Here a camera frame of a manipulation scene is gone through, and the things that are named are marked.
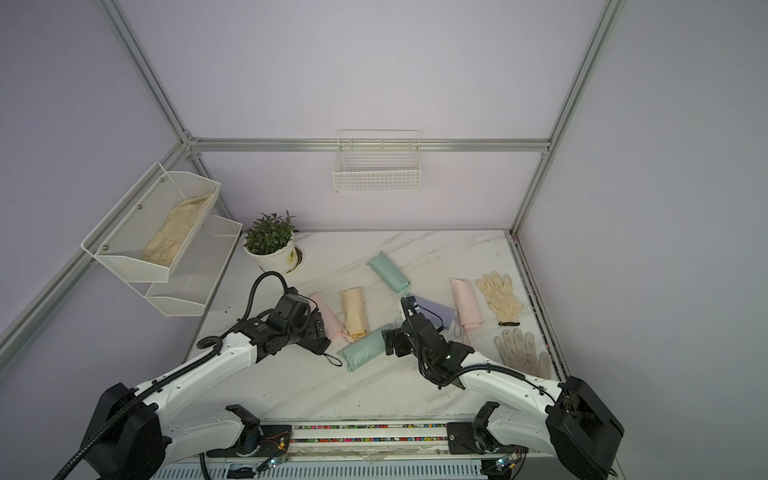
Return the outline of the black umbrella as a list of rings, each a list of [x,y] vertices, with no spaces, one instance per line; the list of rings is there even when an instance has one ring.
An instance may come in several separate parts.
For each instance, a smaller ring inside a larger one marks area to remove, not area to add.
[[[329,354],[329,353],[327,353],[325,351],[318,352],[317,355],[321,356],[322,358],[327,360],[330,365],[332,365],[332,366],[334,366],[336,368],[342,368],[343,367],[343,361],[340,358],[338,358],[338,357],[336,357],[334,355],[331,355],[331,354]]]

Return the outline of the yellow umbrella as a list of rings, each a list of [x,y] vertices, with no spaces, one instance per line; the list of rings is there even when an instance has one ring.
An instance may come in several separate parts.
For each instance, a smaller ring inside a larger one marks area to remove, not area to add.
[[[351,288],[342,291],[340,297],[345,315],[346,336],[351,341],[357,341],[369,333],[363,290],[361,287]]]

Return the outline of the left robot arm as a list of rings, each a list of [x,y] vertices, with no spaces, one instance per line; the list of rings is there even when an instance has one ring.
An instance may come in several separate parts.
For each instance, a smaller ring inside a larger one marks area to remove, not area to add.
[[[103,392],[76,453],[57,472],[67,478],[81,462],[101,479],[149,479],[178,460],[231,449],[257,453],[267,438],[261,420],[229,403],[222,412],[195,421],[179,416],[198,398],[234,374],[283,348],[297,345],[323,355],[330,345],[316,301],[284,284],[275,307],[244,314],[219,335],[198,341],[201,354],[151,381],[129,388],[118,383]]]

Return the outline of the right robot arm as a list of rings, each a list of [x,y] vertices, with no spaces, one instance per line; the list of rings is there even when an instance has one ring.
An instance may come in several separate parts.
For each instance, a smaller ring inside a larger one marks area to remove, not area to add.
[[[447,340],[414,297],[400,301],[400,327],[383,334],[389,355],[412,355],[419,374],[487,396],[470,422],[470,444],[480,454],[513,446],[556,457],[579,479],[609,479],[625,429],[589,384],[575,376],[543,379],[494,362],[472,347]]]

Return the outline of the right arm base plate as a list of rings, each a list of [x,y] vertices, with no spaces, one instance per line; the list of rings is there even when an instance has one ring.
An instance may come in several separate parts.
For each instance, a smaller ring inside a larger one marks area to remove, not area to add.
[[[446,424],[449,452],[459,454],[523,454],[529,449],[515,444],[502,444],[484,425],[474,422],[449,422]]]

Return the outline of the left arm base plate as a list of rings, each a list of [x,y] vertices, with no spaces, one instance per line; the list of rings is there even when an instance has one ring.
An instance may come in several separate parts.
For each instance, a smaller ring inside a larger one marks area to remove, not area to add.
[[[259,436],[246,431],[244,437],[226,449],[206,452],[208,458],[267,458],[278,450],[287,450],[292,436],[292,427],[287,424],[262,425]]]

